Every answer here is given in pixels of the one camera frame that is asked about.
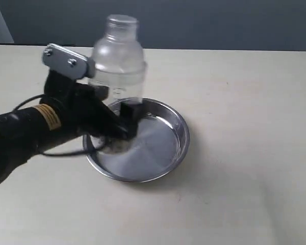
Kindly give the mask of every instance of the clear plastic bottle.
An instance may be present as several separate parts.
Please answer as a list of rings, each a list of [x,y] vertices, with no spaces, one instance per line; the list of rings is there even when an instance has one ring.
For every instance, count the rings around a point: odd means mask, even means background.
[[[109,87],[106,104],[123,98],[142,101],[146,63],[137,41],[137,26],[133,17],[110,15],[104,37],[94,46],[96,75],[88,84]]]

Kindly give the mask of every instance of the stainless steel bowl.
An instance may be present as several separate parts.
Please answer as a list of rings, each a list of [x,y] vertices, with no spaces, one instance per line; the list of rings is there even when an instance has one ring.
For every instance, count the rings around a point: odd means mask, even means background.
[[[119,154],[98,152],[88,155],[101,174],[124,182],[147,182],[174,170],[184,159],[190,142],[183,117],[172,107],[143,99],[146,116],[140,121],[138,135],[129,150]],[[109,106],[116,110],[117,103]],[[93,148],[92,137],[83,137],[84,149]]]

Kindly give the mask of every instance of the gray wall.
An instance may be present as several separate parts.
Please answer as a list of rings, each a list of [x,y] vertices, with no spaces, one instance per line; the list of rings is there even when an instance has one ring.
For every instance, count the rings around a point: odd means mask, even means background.
[[[111,13],[147,48],[306,51],[306,0],[0,0],[20,44],[93,46]]]

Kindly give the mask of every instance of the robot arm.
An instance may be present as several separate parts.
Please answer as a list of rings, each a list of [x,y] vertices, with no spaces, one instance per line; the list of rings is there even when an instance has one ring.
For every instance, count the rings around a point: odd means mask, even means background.
[[[49,67],[39,105],[0,115],[0,183],[18,166],[84,134],[130,140],[137,134],[142,104],[122,103],[117,116],[102,102],[105,89],[77,83],[95,75],[94,61],[50,44]]]

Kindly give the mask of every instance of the screw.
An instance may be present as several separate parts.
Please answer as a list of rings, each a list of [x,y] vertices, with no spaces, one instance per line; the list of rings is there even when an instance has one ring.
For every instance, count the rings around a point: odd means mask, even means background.
[[[68,64],[71,67],[73,67],[73,66],[75,66],[77,64],[77,60],[75,60],[75,59],[68,59]]]
[[[50,56],[50,55],[52,55],[53,50],[52,50],[51,48],[46,48],[46,49],[44,50],[44,53],[45,53],[47,56]]]

